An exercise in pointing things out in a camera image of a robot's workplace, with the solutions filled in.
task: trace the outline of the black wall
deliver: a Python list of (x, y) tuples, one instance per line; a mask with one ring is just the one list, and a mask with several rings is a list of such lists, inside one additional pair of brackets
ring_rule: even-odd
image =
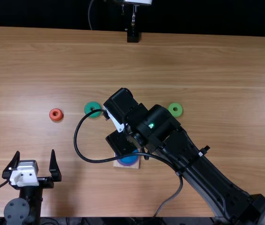
[[(90, 0), (0, 0), (0, 26), (89, 29)], [(131, 18), (126, 9), (126, 18)], [(124, 30), (121, 6), (94, 0), (94, 30)], [(265, 36), (265, 1), (153, 0), (139, 7), (143, 32)]]

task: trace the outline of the white device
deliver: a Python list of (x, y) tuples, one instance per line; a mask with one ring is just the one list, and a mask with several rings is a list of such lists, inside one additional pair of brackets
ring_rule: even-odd
[(11, 185), (18, 187), (38, 186), (38, 164), (35, 160), (21, 160), (9, 179)]

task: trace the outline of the wood grain surface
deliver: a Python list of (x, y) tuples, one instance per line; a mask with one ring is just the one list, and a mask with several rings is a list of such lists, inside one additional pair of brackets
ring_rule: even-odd
[[(49, 175), (55, 149), (62, 182), (44, 190), (42, 216), (152, 216), (176, 191), (177, 176), (161, 162), (141, 159), (139, 170), (89, 164), (73, 134), (89, 101), (103, 104), (127, 87), (148, 108), (182, 104), (178, 120), (232, 182), (265, 196), (265, 37), (126, 33), (0, 27), (0, 183), (19, 150)], [(60, 108), (54, 123), (49, 112)], [(113, 156), (105, 137), (115, 130), (102, 117), (87, 120), (78, 145), (85, 156)], [(0, 216), (19, 192), (0, 189)], [(209, 217), (212, 211), (184, 182), (160, 216)]]

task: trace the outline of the red ring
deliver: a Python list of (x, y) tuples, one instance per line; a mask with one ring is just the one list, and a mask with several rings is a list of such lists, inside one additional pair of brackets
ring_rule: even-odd
[(52, 121), (60, 121), (63, 118), (63, 113), (60, 109), (52, 109), (49, 117)]

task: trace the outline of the green ring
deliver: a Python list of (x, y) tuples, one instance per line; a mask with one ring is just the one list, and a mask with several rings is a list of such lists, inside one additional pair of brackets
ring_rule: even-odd
[(183, 109), (182, 106), (178, 103), (172, 103), (169, 105), (168, 107), (169, 112), (172, 114), (172, 116), (174, 117), (179, 117), (181, 116)]
[[(85, 105), (84, 107), (84, 113), (88, 114), (90, 113), (92, 110), (95, 109), (101, 109), (101, 106), (99, 105), (98, 102), (89, 102), (88, 104)], [(90, 115), (91, 118), (96, 118), (101, 114), (101, 112), (95, 112), (94, 114)]]

